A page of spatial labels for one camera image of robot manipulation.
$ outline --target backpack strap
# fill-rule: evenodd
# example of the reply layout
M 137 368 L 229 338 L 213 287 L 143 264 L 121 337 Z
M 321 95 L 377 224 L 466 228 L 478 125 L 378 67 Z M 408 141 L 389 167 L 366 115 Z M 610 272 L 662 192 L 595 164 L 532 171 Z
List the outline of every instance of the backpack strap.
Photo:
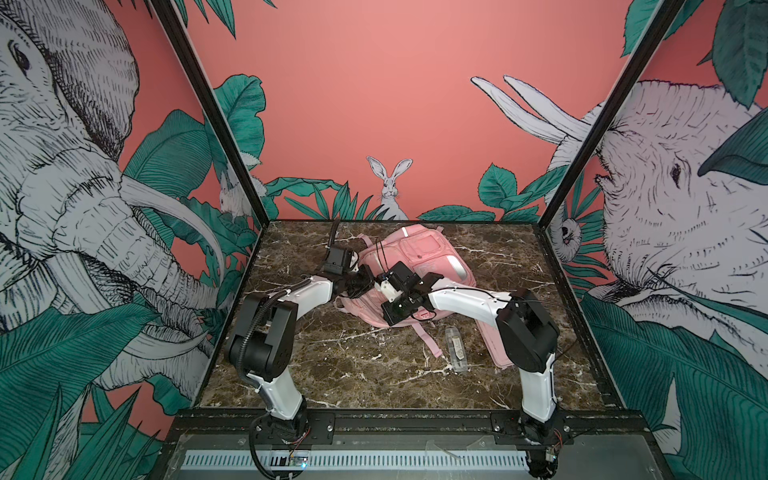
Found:
M 431 336 L 429 336 L 427 332 L 424 331 L 424 327 L 421 325 L 421 323 L 413 323 L 411 326 L 416 331 L 416 334 L 419 336 L 419 338 L 424 340 L 424 343 L 427 344 L 429 350 L 432 351 L 432 355 L 434 355 L 435 358 L 442 356 L 442 350 L 440 350 L 440 347 L 437 346 L 437 342 Z
M 371 237 L 369 237 L 368 235 L 361 233 L 357 237 L 359 239 L 362 239 L 362 241 L 366 243 L 366 247 L 373 247 L 373 241 L 371 240 Z

